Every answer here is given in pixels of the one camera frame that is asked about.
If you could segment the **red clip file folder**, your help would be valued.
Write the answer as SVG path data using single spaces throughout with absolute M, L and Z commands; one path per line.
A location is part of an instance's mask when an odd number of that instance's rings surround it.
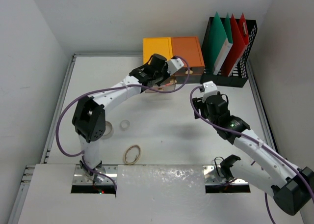
M 249 33 L 244 13 L 237 21 L 234 15 L 230 18 L 233 45 L 223 63 L 221 74 L 230 77 L 249 44 Z

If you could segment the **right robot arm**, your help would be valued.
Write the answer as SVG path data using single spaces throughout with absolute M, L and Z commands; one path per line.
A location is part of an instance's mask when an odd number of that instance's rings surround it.
M 314 172 L 300 168 L 270 148 L 250 126 L 228 109 L 229 102 L 221 93 L 203 98 L 190 97 L 194 117 L 211 125 L 218 135 L 245 152 L 260 168 L 245 164 L 237 155 L 220 163 L 227 179 L 240 178 L 271 196 L 277 206 L 294 216 L 314 197 Z

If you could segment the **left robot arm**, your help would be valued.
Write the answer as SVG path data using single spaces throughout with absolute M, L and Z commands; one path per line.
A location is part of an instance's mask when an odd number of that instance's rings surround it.
M 167 60 L 162 55 L 153 54 L 147 63 L 133 69 L 111 90 L 93 93 L 78 101 L 72 124 L 83 150 L 84 159 L 81 164 L 88 174 L 101 164 L 98 140 L 105 133 L 109 112 L 127 99 L 142 93 L 147 87 L 161 85 L 183 66 L 184 63 L 178 58 Z

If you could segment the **small clear tape roll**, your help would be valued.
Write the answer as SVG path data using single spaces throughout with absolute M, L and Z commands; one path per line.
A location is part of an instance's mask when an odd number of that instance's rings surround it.
M 120 123 L 120 128 L 122 131 L 126 131 L 130 127 L 130 122 L 128 120 L 122 120 Z

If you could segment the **transparent yellow drawer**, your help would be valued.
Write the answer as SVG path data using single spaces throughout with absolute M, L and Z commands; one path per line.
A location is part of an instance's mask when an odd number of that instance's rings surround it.
M 152 86 L 152 89 L 156 89 L 159 91 L 173 91 L 176 89 L 177 80 L 175 77 L 170 77 L 158 86 L 157 84 Z

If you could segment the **green clip file folder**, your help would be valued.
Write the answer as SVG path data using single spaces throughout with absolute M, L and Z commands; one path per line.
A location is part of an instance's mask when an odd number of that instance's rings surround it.
M 206 73 L 217 75 L 233 45 L 229 14 L 222 21 L 218 12 L 209 20 L 202 44 Z

